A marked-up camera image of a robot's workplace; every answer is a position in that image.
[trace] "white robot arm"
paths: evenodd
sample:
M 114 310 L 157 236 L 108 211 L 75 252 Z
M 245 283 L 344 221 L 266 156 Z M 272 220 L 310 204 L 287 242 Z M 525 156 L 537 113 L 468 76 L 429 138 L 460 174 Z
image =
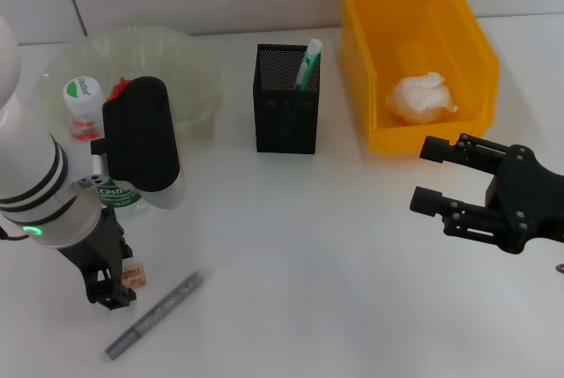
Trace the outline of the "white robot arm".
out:
M 81 270 L 89 301 L 99 302 L 109 309 L 128 306 L 136 294 L 121 282 L 122 259 L 132 256 L 123 238 L 123 229 L 115 218 L 114 210 L 102 208 L 95 187 L 89 187 L 89 183 L 80 186 L 80 182 L 72 182 L 68 174 L 70 160 L 64 149 L 34 120 L 15 94 L 19 70 L 18 44 L 11 29 L 0 17 L 0 213 L 22 231 L 22 235 L 10 237 L 0 227 L 0 239 L 21 240 L 30 236 L 42 246 L 59 250 Z M 137 89 L 147 88 L 147 84 L 154 84 L 154 80 L 157 79 L 145 78 Z M 99 141 L 96 146 L 102 148 L 100 153 L 108 155 L 110 173 L 115 173 L 112 178 L 139 189 L 152 204 L 169 209 L 182 199 L 183 178 L 166 87 L 157 81 L 157 88 L 161 91 L 157 97 L 139 95 L 137 90 L 135 95 L 131 95 L 136 97 L 135 104 L 128 104 L 126 96 L 107 103 L 108 106 L 104 107 L 104 116 L 109 118 L 109 125 L 105 121 L 106 140 Z M 159 84 L 164 87 L 164 94 Z M 130 92 L 133 92 L 136 87 L 131 88 Z M 161 128 L 163 122 L 165 129 L 169 126 L 166 138 L 151 129 L 153 121 L 146 121 L 148 115 L 154 115 L 154 100 L 161 106 L 166 105 L 166 112 L 161 109 L 158 118 Z M 132 106 L 141 107 L 144 111 L 130 113 L 134 110 Z M 112 121 L 112 115 L 119 116 L 118 121 Z M 136 124 L 135 119 L 140 115 L 145 115 L 147 124 Z M 147 151 L 144 139 L 137 138 L 137 126 L 151 138 L 154 153 L 150 153 L 150 160 L 140 159 L 139 152 L 127 152 L 132 145 L 139 145 Z M 135 142 L 128 141 L 128 136 L 135 136 Z M 127 143 L 126 150 L 120 147 L 123 141 Z M 162 164 L 154 164 L 155 160 L 161 159 L 163 141 L 168 156 L 164 167 L 171 171 L 165 179 L 165 174 L 159 174 Z M 130 171 L 124 167 L 128 156 L 136 156 L 133 164 L 137 169 Z M 154 165 L 145 167 L 151 162 Z M 103 279 L 98 280 L 100 272 Z

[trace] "plastic bottle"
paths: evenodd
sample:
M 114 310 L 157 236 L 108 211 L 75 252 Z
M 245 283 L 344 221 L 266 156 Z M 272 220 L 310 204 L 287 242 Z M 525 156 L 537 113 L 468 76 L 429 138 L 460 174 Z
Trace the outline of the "plastic bottle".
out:
M 72 138 L 88 142 L 102 137 L 102 106 L 106 100 L 100 84 L 91 77 L 74 78 L 64 86 L 63 98 L 72 113 Z
M 103 137 L 102 107 L 106 98 L 98 81 L 91 77 L 74 78 L 64 86 L 63 98 L 72 114 L 70 135 L 74 140 L 84 143 Z M 95 167 L 94 172 L 102 171 Z M 121 216 L 128 217 L 147 207 L 136 191 L 119 188 L 111 178 L 97 190 L 102 204 L 119 208 Z

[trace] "green label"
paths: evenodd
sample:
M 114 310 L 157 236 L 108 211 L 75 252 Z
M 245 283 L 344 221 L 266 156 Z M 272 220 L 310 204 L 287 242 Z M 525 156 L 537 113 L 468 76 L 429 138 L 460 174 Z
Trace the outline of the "green label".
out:
M 122 208 L 134 204 L 141 198 L 136 191 L 117 187 L 111 180 L 97 188 L 100 201 L 109 208 Z
M 69 83 L 69 85 L 67 85 L 67 94 L 72 98 L 78 97 L 77 84 L 74 81 Z

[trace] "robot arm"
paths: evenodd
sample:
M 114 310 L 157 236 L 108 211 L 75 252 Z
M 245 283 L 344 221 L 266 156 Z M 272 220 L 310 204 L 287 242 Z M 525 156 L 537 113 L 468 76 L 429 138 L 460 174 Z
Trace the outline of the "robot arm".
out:
M 89 301 L 108 309 L 128 306 L 136 294 L 122 285 L 122 259 L 132 257 L 123 229 L 114 210 L 102 208 L 95 187 L 71 179 L 72 159 L 26 112 L 15 94 L 19 69 L 18 44 L 0 18 L 0 213 L 23 234 L 10 237 L 0 228 L 0 240 L 29 235 L 57 249 L 80 269 Z M 180 203 L 184 187 L 167 90 L 157 80 L 158 91 L 135 92 L 154 80 L 133 80 L 129 94 L 107 102 L 106 140 L 98 147 L 107 147 L 116 181 L 169 209 Z
M 512 254 L 523 252 L 535 237 L 564 242 L 564 177 L 542 167 L 528 147 L 465 134 L 452 146 L 448 140 L 427 137 L 420 157 L 493 174 L 485 207 L 415 189 L 411 210 L 441 215 L 446 235 L 494 244 Z

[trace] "clear plastic bowl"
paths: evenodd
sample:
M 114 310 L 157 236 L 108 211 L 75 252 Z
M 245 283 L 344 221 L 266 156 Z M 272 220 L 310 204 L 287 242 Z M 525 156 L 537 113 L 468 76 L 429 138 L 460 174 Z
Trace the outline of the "clear plastic bowl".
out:
M 81 76 L 95 78 L 109 98 L 121 77 L 160 78 L 167 86 L 174 122 L 206 120 L 219 101 L 219 67 L 196 39 L 163 26 L 127 26 L 73 43 L 44 71 L 31 106 L 60 142 L 69 142 L 71 113 L 63 87 Z

